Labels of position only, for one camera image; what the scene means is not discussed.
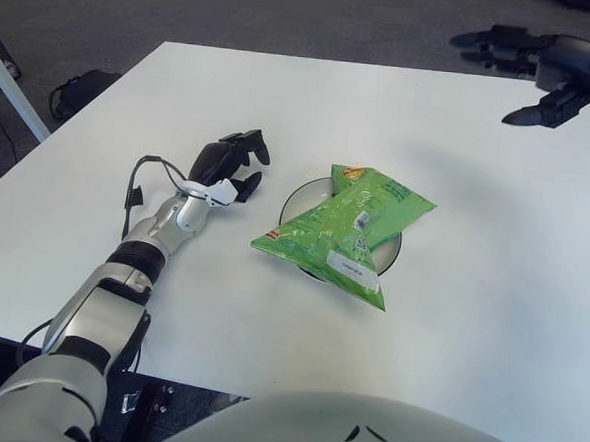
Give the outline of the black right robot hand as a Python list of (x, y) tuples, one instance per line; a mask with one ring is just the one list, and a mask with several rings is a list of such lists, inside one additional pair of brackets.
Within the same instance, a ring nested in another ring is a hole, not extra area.
[(545, 95), (537, 104), (503, 117), (506, 125), (555, 129), (590, 105), (590, 41), (567, 34), (532, 35), (520, 26), (496, 24), (456, 35), (450, 44), (472, 64), (526, 77)]

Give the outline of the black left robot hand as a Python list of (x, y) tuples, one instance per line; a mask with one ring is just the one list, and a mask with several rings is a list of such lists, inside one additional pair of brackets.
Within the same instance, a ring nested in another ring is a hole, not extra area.
[(235, 201), (245, 203), (262, 179), (262, 173), (256, 171), (243, 180), (235, 178), (241, 168), (250, 166), (251, 153), (261, 165), (271, 163), (262, 130), (253, 129), (222, 137), (217, 142), (207, 144), (201, 150), (189, 172), (188, 179), (206, 187), (228, 179), (238, 193)]

